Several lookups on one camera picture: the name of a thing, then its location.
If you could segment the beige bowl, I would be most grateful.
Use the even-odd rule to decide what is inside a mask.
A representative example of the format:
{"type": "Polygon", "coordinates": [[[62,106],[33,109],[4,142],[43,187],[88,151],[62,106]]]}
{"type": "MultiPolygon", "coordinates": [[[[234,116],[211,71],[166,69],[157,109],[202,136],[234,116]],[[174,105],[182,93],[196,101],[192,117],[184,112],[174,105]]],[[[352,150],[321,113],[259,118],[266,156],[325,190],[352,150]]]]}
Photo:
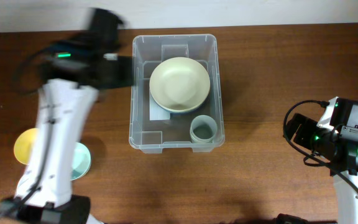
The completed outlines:
{"type": "Polygon", "coordinates": [[[199,108],[210,91],[207,70],[196,60],[186,57],[163,61],[149,80],[149,92],[156,104],[172,113],[187,113],[199,108]]]}

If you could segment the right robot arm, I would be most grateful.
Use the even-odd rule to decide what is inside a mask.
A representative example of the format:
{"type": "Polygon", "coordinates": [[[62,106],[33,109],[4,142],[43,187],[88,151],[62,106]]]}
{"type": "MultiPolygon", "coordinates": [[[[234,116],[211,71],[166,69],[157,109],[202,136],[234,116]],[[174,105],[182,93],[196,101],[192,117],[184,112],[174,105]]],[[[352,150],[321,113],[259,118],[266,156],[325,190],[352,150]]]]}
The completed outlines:
{"type": "Polygon", "coordinates": [[[294,113],[283,119],[283,137],[311,167],[329,169],[338,200],[338,223],[358,223],[358,101],[334,97],[315,101],[318,121],[294,113]]]}

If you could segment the light green bowl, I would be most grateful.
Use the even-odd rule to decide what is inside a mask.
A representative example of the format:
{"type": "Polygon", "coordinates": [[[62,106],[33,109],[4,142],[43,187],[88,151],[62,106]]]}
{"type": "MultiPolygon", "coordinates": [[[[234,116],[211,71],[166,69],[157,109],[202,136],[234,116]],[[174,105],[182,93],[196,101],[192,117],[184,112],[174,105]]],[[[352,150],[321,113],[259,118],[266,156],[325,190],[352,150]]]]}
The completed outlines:
{"type": "Polygon", "coordinates": [[[90,150],[82,143],[77,142],[74,150],[71,180],[82,178],[91,167],[90,150]]]}

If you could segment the grey cup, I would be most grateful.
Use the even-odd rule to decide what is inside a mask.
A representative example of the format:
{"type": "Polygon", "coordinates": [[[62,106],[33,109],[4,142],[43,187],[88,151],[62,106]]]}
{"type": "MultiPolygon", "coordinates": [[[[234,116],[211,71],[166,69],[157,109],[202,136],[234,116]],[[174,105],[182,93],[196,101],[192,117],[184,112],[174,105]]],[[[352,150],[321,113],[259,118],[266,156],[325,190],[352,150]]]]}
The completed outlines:
{"type": "Polygon", "coordinates": [[[195,117],[190,125],[190,133],[212,133],[216,135],[217,131],[217,122],[207,115],[199,115],[195,117]]]}

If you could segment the green cup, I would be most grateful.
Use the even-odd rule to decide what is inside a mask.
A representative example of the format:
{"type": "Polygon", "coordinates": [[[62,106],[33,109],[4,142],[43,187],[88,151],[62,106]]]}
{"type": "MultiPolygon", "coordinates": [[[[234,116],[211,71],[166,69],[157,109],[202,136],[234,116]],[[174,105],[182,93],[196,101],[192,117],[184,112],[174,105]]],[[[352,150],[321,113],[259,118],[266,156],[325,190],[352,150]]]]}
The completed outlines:
{"type": "Polygon", "coordinates": [[[215,136],[216,135],[212,133],[190,133],[193,143],[211,143],[215,136]]]}

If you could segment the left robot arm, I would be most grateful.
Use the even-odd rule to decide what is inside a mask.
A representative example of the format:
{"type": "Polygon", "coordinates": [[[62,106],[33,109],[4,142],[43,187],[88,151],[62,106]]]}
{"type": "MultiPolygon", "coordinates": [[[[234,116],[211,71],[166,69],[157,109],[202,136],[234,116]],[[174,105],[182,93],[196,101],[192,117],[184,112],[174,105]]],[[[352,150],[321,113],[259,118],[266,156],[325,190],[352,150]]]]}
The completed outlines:
{"type": "Polygon", "coordinates": [[[18,66],[16,80],[35,58],[42,59],[37,135],[15,194],[0,201],[0,219],[96,223],[90,199],[72,191],[72,163],[99,92],[134,83],[132,57],[118,54],[124,25],[112,11],[96,8],[85,30],[55,41],[18,66]]]}

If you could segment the dark blue plate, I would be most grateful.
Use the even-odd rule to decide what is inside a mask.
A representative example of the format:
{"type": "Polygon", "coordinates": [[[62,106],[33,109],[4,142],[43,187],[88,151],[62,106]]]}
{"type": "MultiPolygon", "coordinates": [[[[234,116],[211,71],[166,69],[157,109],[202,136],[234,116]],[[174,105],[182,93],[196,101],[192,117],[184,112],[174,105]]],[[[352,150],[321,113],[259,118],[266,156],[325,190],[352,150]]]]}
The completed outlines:
{"type": "Polygon", "coordinates": [[[161,108],[162,110],[164,111],[168,111],[169,113],[175,113],[175,114],[185,114],[185,113],[192,113],[194,111],[197,111],[199,110],[200,108],[202,108],[204,105],[205,105],[206,102],[203,102],[202,104],[194,107],[194,108],[191,108],[191,109],[185,109],[185,110],[170,110],[164,106],[161,106],[160,104],[158,104],[155,100],[150,100],[150,105],[154,105],[154,106],[157,106],[159,108],[161,108]]]}

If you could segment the yellow bowl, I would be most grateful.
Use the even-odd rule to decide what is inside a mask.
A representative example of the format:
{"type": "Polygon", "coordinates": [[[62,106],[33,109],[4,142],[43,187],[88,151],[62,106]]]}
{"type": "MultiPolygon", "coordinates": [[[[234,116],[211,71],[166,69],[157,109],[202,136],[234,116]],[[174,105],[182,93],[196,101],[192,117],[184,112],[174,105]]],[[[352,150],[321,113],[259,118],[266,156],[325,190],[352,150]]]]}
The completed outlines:
{"type": "Polygon", "coordinates": [[[32,153],[32,145],[37,137],[37,128],[24,131],[14,143],[14,157],[21,164],[27,165],[32,153]]]}

